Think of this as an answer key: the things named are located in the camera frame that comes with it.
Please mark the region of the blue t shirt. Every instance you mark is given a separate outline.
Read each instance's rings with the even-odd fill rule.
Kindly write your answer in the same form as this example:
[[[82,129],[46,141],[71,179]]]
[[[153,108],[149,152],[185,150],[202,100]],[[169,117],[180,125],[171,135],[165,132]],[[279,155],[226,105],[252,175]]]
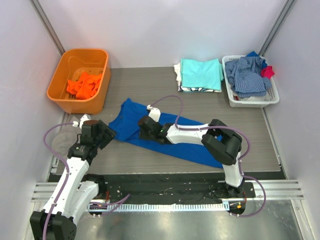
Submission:
[[[138,121],[147,113],[145,105],[127,98],[122,103],[118,116],[108,125],[112,130],[116,131],[115,139],[193,163],[220,169],[223,167],[203,145],[190,143],[162,145],[152,140],[140,139]]]

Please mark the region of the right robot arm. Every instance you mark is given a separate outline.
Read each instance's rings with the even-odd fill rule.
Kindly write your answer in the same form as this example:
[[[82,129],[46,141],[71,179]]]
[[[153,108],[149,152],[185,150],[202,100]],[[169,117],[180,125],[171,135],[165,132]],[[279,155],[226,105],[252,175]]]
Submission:
[[[225,175],[225,187],[216,195],[227,193],[236,198],[244,192],[245,179],[241,174],[239,158],[242,138],[234,130],[218,119],[204,125],[161,125],[152,117],[145,115],[137,123],[139,137],[162,145],[194,144],[204,146],[211,156],[222,164]]]

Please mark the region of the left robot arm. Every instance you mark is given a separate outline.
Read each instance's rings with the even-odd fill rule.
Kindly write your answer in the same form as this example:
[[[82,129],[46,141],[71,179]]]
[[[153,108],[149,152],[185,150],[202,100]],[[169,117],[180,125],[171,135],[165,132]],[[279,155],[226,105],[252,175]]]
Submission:
[[[116,136],[102,120],[73,122],[81,133],[69,148],[67,159],[59,156],[65,168],[52,195],[41,211],[34,211],[30,226],[36,240],[73,240],[77,224],[91,200],[102,199],[107,186],[102,176],[87,174],[98,150],[105,148]]]

